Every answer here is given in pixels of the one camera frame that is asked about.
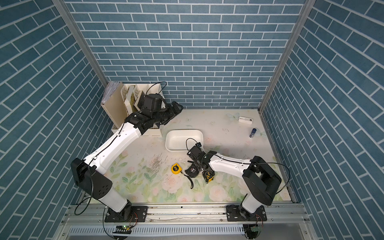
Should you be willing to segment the black yellow tape measure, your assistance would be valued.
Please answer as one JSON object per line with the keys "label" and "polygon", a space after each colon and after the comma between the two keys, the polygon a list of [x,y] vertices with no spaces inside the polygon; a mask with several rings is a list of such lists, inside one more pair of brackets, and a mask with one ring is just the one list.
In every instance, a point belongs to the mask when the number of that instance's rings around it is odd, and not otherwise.
{"label": "black yellow tape measure", "polygon": [[207,184],[214,179],[214,176],[215,172],[212,169],[203,170],[203,178]]}

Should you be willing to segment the yellow round tape measure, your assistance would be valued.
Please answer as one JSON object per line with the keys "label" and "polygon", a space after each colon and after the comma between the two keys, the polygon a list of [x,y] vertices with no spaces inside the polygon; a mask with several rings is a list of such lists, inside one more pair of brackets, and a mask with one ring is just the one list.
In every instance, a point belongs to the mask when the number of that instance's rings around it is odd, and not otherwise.
{"label": "yellow round tape measure", "polygon": [[182,168],[180,167],[179,164],[175,163],[174,165],[172,165],[171,171],[173,174],[177,175],[182,172]]}

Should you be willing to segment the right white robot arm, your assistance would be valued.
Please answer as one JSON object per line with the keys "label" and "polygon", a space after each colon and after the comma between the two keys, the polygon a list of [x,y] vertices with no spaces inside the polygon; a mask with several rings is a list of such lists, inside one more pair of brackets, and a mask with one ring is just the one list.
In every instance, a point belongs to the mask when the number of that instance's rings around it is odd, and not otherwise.
{"label": "right white robot arm", "polygon": [[187,155],[202,172],[206,183],[214,179],[215,173],[222,172],[243,179],[248,187],[247,194],[239,206],[243,218],[254,215],[262,205],[270,206],[282,182],[278,173],[259,156],[250,160],[230,158],[215,151],[205,153],[200,144],[193,146]]}

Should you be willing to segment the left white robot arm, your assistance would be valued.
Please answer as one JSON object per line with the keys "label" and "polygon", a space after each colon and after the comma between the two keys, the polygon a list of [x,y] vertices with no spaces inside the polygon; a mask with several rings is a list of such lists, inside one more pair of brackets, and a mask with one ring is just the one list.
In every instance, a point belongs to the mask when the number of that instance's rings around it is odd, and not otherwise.
{"label": "left white robot arm", "polygon": [[153,125],[166,125],[180,114],[183,108],[182,105],[173,101],[164,109],[142,108],[141,111],[130,114],[118,131],[103,145],[84,159],[75,158],[71,162],[75,185],[121,218],[127,219],[131,215],[132,203],[118,193],[105,173],[131,143]]}

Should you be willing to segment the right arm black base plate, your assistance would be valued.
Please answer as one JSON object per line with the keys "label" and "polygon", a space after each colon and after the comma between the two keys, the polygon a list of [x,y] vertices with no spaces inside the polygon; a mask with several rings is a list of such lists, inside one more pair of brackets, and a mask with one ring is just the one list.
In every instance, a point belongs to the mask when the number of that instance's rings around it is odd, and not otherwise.
{"label": "right arm black base plate", "polygon": [[258,222],[267,221],[266,211],[264,206],[260,206],[254,213],[249,213],[240,205],[226,206],[226,216],[228,222]]}

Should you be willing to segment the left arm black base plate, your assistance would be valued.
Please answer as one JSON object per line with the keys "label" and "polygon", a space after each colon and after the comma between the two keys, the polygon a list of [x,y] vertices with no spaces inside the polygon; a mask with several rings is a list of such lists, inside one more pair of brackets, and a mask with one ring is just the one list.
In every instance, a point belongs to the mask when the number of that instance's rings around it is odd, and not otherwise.
{"label": "left arm black base plate", "polygon": [[118,213],[108,209],[104,221],[106,223],[142,223],[145,222],[147,213],[147,206],[126,206]]}

